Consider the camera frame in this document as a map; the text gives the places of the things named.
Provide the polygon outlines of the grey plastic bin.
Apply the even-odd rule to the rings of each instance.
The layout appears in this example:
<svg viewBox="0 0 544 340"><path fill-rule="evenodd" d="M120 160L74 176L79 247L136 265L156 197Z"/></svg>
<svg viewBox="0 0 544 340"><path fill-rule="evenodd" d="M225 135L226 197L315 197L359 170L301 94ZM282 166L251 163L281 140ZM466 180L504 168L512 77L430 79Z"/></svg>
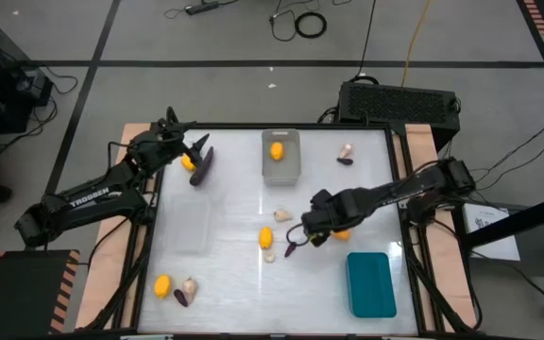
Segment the grey plastic bin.
<svg viewBox="0 0 544 340"><path fill-rule="evenodd" d="M280 143L283 155L274 160L271 148ZM262 175L266 185L295 185L301 175L300 136L296 129L266 129L262 132Z"/></svg>

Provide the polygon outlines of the long purple eggplant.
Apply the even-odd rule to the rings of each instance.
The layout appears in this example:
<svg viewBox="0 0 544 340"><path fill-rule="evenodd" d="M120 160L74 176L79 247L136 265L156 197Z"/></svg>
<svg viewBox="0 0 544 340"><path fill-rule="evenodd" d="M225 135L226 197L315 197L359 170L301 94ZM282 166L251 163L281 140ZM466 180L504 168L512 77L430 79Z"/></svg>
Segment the long purple eggplant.
<svg viewBox="0 0 544 340"><path fill-rule="evenodd" d="M189 179L189 183L192 186L199 186L203 182L205 177L207 177L207 174L209 173L209 170L211 169L213 163L213 155L214 148L211 146L208 149L205 157L202 159L202 162L196 167L194 173Z"/></svg>

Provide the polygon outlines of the black table frame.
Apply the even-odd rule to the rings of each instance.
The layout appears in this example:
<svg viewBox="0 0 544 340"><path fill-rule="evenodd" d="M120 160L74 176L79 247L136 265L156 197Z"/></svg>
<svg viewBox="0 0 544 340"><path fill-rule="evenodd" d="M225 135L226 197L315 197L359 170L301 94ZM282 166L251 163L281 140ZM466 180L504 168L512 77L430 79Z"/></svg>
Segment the black table frame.
<svg viewBox="0 0 544 340"><path fill-rule="evenodd" d="M295 128L300 131L309 131L309 130L317 130L317 131L336 131L339 130L355 130L360 129L360 125L319 125L319 124L284 124L284 123L244 123L244 124L233 124L233 123L203 123L201 125L203 128L207 130L215 130L215 129L238 129L240 131L246 131L246 130L252 130L252 129L288 129L288 128ZM394 158L396 159L397 164L397 158L396 158L396 151L394 148L394 142L393 142L393 152L394 152ZM427 269L424 265L424 268L428 271L429 276L433 276L433 273L431 270ZM137 286L137 292L136 292L136 298L135 298L135 305L134 305L134 311L132 314L132 321L131 321L131 328L135 328L138 325L139 321L139 314L140 314L140 308L142 307L142 294L144 292L145 287L145 270L142 270L138 275L138 286ZM432 295L428 292L426 292L423 288L423 283L420 280L416 281L416 285L411 288L412 290L418 290L419 296L415 298L415 305L421 307L421 313L422 313L422 321L419 323L419 325L423 328L425 331L439 331L441 329L445 330L445 332L454 332L455 328L453 328L450 325L450 322L446 316L440 313L440 308L437 302L435 302L432 299Z"/></svg>

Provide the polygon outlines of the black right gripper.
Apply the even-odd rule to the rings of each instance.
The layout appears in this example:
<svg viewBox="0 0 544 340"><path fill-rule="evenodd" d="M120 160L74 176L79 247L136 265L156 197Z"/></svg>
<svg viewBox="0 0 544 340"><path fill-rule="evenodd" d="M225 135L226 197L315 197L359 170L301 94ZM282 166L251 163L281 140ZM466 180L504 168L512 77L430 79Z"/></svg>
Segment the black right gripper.
<svg viewBox="0 0 544 340"><path fill-rule="evenodd" d="M301 216L301 224L312 237L314 247L322 246L329 238L328 235L315 236L317 233L351 229L365 219L357 194L358 189L346 189L335 195L321 190L313 196L311 209Z"/></svg>

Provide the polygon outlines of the teal plastic bin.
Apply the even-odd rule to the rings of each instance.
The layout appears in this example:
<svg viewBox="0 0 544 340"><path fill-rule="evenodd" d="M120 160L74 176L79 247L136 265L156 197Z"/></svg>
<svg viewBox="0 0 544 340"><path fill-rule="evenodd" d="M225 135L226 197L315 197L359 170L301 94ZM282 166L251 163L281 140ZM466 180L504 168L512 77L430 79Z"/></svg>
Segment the teal plastic bin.
<svg viewBox="0 0 544 340"><path fill-rule="evenodd" d="M382 252L350 252L346 260L348 304L360 318L397 314L390 263Z"/></svg>

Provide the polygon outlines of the wooden table board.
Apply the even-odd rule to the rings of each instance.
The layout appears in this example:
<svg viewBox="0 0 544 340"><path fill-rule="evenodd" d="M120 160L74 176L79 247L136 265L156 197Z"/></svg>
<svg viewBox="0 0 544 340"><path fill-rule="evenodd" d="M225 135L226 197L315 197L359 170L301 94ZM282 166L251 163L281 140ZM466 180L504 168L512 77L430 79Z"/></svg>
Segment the wooden table board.
<svg viewBox="0 0 544 340"><path fill-rule="evenodd" d="M393 136L399 175L404 178L421 164L437 159L434 137L428 125L396 125ZM415 253L433 273L436 287L465 324L477 322L468 287L468 277L449 212L438 210L426 228L426 236L416 239Z"/></svg>
<svg viewBox="0 0 544 340"><path fill-rule="evenodd" d="M150 130L150 127L149 123L126 124L120 143L127 144L139 133ZM117 216L100 222L96 241L99 242L123 219L123 216ZM126 221L97 247L87 274L77 318L72 324L73 331L92 322L109 302L122 278L139 257L146 229L146 226L132 226L130 221ZM105 329L131 326L137 286L138 278L130 285L123 301L105 325Z"/></svg>

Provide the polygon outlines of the yellow lemon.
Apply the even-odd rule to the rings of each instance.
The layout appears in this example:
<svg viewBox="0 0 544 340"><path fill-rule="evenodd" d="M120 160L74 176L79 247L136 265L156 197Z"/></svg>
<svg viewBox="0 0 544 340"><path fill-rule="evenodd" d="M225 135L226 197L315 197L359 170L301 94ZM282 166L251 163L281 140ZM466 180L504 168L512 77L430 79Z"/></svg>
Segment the yellow lemon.
<svg viewBox="0 0 544 340"><path fill-rule="evenodd" d="M166 298L172 291L172 278L168 275L160 275L156 278L153 292L157 298Z"/></svg>

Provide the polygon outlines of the black power strip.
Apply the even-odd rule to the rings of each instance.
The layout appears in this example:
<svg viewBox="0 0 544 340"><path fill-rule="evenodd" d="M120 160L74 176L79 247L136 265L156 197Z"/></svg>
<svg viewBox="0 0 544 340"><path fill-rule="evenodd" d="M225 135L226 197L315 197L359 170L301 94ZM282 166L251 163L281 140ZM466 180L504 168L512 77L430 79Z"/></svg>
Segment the black power strip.
<svg viewBox="0 0 544 340"><path fill-rule="evenodd" d="M219 7L219 3L217 1L212 1L212 2L203 1L198 5L187 6L185 8L185 12L188 15L196 15L196 14L199 14L199 13L202 13L202 12L217 9L218 7Z"/></svg>

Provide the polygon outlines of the black stand beam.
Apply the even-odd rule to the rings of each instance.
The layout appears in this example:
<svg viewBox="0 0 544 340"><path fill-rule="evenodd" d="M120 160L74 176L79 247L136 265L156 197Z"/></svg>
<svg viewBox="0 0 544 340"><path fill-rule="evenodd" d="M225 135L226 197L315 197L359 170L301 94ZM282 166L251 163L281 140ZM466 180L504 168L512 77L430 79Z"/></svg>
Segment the black stand beam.
<svg viewBox="0 0 544 340"><path fill-rule="evenodd" d="M466 248L473 249L541 225L544 225L544 202L468 233L461 241Z"/></svg>

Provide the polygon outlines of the clear plastic bin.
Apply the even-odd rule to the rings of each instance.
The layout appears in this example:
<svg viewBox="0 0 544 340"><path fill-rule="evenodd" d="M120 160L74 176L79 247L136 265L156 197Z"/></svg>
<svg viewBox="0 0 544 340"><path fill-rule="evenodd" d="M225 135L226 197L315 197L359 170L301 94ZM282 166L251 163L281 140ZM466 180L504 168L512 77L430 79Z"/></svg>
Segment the clear plastic bin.
<svg viewBox="0 0 544 340"><path fill-rule="evenodd" d="M208 243L211 204L204 196L180 195L165 209L166 239L174 253L196 255Z"/></svg>

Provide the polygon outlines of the white paper sheet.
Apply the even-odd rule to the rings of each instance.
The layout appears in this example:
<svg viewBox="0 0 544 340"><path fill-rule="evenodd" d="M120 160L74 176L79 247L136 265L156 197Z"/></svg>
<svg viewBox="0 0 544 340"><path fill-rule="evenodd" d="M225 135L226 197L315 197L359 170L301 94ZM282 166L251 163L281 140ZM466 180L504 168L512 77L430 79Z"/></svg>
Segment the white paper sheet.
<svg viewBox="0 0 544 340"><path fill-rule="evenodd" d="M465 203L462 207L467 233L483 229L509 216L506 209L496 209L489 206ZM514 236L508 236L483 246L473 248L474 256L486 256L492 260L518 262L519 249Z"/></svg>

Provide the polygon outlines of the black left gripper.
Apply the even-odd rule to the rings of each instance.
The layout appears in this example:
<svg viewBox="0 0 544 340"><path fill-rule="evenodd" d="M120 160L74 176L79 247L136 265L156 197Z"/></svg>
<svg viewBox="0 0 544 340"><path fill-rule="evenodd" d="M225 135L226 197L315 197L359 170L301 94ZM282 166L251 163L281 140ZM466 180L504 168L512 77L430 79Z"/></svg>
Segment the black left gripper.
<svg viewBox="0 0 544 340"><path fill-rule="evenodd" d="M172 107L157 122L157 128L140 133L132 140L132 159L138 166L165 166L184 154L193 166L202 163L201 150L210 137L207 133L189 147L184 143L185 133L196 121L180 122Z"/></svg>

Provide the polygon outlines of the black computer case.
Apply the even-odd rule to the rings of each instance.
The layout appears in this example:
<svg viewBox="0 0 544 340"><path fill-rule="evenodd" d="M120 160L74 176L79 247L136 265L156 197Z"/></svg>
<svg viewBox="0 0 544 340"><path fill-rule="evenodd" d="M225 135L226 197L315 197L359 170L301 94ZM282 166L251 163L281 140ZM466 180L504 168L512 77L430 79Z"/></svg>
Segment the black computer case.
<svg viewBox="0 0 544 340"><path fill-rule="evenodd" d="M461 102L454 92L344 82L334 120L394 126L427 124L439 150L460 131L460 111Z"/></svg>

